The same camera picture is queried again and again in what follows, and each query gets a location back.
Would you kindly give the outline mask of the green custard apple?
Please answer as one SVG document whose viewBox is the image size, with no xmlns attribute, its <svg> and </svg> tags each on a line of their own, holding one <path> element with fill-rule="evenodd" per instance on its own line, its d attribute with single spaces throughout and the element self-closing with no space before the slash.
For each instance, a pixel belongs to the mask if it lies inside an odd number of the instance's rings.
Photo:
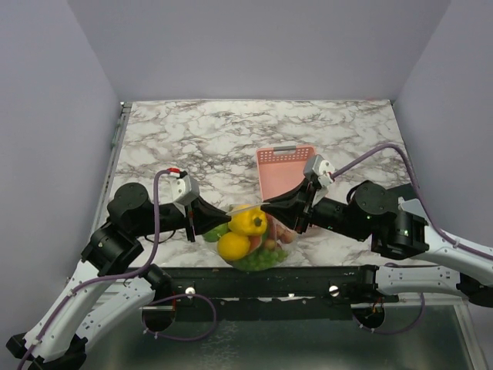
<svg viewBox="0 0 493 370">
<path fill-rule="evenodd" d="M 224 234 L 229 232 L 227 224 L 221 224 L 203 235 L 203 239 L 209 243 L 216 243 Z"/>
</svg>

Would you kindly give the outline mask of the yellow lemon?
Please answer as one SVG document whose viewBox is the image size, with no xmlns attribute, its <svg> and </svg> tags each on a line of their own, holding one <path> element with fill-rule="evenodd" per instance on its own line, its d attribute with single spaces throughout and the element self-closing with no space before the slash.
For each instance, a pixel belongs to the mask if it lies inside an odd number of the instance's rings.
<svg viewBox="0 0 493 370">
<path fill-rule="evenodd" d="M 217 252 L 225 261 L 237 261 L 248 255 L 250 239 L 247 236 L 228 232 L 217 242 Z"/>
</svg>

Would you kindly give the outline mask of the yellow bell pepper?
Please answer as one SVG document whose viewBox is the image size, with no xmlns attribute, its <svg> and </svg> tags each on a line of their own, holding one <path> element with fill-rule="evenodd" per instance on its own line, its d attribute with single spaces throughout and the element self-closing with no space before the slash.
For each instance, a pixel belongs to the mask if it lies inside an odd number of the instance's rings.
<svg viewBox="0 0 493 370">
<path fill-rule="evenodd" d="M 236 207 L 228 228 L 239 235 L 260 236 L 267 231 L 267 215 L 259 207 Z"/>
</svg>

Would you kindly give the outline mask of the red watermelon slice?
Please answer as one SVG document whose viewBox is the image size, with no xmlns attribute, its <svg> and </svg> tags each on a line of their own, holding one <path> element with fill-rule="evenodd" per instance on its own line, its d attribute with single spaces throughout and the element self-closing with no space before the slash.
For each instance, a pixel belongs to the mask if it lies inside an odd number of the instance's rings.
<svg viewBox="0 0 493 370">
<path fill-rule="evenodd" d="M 267 238 L 268 238 L 268 234 L 263 234 L 261 236 L 249 236 L 250 249 L 248 254 L 252 254 L 259 248 L 263 248 Z"/>
</svg>

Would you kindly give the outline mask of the clear zip top bag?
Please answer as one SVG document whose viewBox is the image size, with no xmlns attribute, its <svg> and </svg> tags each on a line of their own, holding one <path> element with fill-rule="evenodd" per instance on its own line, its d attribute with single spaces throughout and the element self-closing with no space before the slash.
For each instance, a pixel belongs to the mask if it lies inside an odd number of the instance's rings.
<svg viewBox="0 0 493 370">
<path fill-rule="evenodd" d="M 207 247 L 240 271 L 265 271 L 282 264 L 297 234 L 260 209 L 259 204 L 229 207 L 232 219 L 203 235 Z"/>
</svg>

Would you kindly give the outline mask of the green grape bunch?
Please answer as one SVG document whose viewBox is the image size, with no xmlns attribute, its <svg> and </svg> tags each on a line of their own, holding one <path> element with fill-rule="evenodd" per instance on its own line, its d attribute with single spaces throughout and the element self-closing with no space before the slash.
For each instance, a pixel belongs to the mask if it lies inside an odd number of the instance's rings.
<svg viewBox="0 0 493 370">
<path fill-rule="evenodd" d="M 232 266 L 241 271 L 264 271 L 284 262 L 288 255 L 289 253 L 282 249 L 259 248 L 248 256 L 234 261 Z"/>
</svg>

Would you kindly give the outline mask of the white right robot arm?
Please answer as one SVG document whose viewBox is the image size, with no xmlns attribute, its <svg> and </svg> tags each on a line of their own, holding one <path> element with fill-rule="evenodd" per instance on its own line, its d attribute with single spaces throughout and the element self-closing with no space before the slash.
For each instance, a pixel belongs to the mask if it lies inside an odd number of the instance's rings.
<svg viewBox="0 0 493 370">
<path fill-rule="evenodd" d="M 461 244 L 441 235 L 425 218 L 400 206 L 397 195 L 364 181 L 347 195 L 346 203 L 315 199 L 317 190 L 304 180 L 295 189 L 266 200 L 261 209 L 284 226 L 304 233 L 316 226 L 356 241 L 369 240 L 371 251 L 402 261 L 424 261 L 424 267 L 375 267 L 354 282 L 359 301 L 378 295 L 440 293 L 492 306 L 492 249 Z"/>
</svg>

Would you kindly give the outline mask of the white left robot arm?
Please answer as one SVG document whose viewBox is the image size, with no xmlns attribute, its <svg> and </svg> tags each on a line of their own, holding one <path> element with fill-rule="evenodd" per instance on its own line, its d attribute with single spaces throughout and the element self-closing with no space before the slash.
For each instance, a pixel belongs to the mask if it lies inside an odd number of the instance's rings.
<svg viewBox="0 0 493 370">
<path fill-rule="evenodd" d="M 172 182 L 170 203 L 159 204 L 139 183 L 121 186 L 109 202 L 107 221 L 97 229 L 62 293 L 30 331 L 13 335 L 6 347 L 31 369 L 79 369 L 90 345 L 131 311 L 173 295 L 171 278 L 148 261 L 130 264 L 143 252 L 140 237 L 184 229 L 189 241 L 230 220 L 207 203 L 193 179 Z"/>
</svg>

